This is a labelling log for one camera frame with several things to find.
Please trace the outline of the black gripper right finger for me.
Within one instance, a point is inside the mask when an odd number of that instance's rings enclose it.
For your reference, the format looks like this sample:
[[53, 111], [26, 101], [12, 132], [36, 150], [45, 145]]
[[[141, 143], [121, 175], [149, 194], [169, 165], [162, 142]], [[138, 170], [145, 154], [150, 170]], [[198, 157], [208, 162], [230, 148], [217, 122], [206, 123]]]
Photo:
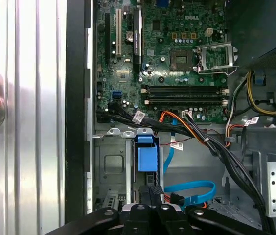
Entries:
[[153, 235], [264, 235], [266, 232], [245, 224], [209, 207], [187, 206], [186, 212], [161, 200], [161, 186], [149, 187], [150, 225]]

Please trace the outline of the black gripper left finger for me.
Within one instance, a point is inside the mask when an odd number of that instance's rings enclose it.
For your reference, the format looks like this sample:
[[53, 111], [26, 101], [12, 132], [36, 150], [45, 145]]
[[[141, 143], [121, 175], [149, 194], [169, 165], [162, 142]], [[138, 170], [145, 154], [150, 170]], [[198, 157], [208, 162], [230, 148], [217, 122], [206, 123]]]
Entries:
[[153, 187], [139, 187], [140, 202], [123, 206], [119, 212], [101, 208], [69, 222], [49, 235], [149, 235], [152, 220]]

